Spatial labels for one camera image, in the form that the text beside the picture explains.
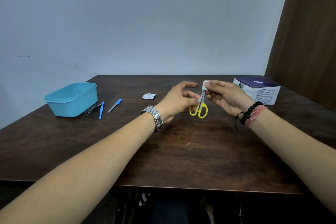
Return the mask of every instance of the forearm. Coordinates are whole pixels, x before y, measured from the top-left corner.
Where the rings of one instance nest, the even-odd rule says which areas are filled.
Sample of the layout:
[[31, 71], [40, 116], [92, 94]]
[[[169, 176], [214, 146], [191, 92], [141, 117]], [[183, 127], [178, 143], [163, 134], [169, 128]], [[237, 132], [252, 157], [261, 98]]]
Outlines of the forearm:
[[81, 223], [154, 129], [151, 114], [137, 117], [37, 181], [0, 211], [0, 222]]
[[336, 214], [336, 150], [308, 136], [269, 110], [263, 111], [250, 128]]

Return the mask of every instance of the watch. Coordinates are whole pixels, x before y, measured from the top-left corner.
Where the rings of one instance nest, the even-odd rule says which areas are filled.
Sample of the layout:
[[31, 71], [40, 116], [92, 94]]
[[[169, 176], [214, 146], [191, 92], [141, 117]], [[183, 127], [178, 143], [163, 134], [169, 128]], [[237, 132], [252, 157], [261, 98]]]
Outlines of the watch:
[[162, 128], [162, 125], [163, 125], [163, 121], [161, 119], [161, 115], [160, 113], [158, 112], [157, 109], [155, 109], [153, 106], [149, 106], [145, 109], [143, 109], [140, 113], [143, 114], [145, 112], [149, 112], [151, 115], [153, 115], [154, 117], [154, 120], [155, 120], [155, 124], [156, 124], [156, 127], [155, 127], [155, 130], [154, 130], [154, 133], [157, 132], [158, 130], [160, 130], [160, 128]]

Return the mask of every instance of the purple and white box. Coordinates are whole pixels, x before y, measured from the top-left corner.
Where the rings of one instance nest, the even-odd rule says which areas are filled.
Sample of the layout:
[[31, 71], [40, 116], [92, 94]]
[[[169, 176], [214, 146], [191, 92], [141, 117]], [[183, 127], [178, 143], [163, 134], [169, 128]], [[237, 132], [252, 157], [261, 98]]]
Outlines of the purple and white box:
[[280, 85], [263, 76], [238, 76], [233, 83], [239, 85], [254, 101], [260, 101], [263, 105], [274, 105], [280, 90]]

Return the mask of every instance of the pink bracelet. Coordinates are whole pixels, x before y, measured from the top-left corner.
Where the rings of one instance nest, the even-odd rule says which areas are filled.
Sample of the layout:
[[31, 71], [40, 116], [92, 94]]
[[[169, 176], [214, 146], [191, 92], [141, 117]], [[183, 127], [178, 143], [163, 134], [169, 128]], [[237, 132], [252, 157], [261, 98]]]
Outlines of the pink bracelet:
[[268, 109], [266, 106], [258, 105], [251, 113], [251, 117], [245, 122], [245, 126], [250, 128], [251, 123], [256, 119], [256, 117], [258, 117], [258, 115], [261, 114], [262, 111], [266, 109]]

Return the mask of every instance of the hand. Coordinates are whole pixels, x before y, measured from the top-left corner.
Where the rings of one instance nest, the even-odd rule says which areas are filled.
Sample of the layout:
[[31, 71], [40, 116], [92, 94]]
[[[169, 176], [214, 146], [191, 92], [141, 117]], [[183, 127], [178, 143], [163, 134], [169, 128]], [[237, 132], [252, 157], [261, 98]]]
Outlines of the hand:
[[216, 80], [209, 82], [205, 83], [208, 99], [223, 108], [229, 115], [236, 116], [237, 113], [246, 112], [254, 104], [254, 100], [237, 84]]
[[180, 112], [188, 112], [191, 106], [191, 111], [196, 110], [196, 106], [199, 104], [198, 99], [200, 95], [184, 88], [191, 87], [196, 88], [196, 82], [181, 82], [178, 85], [171, 88], [168, 94], [158, 103], [155, 108], [161, 115], [163, 123], [170, 122], [175, 115]]

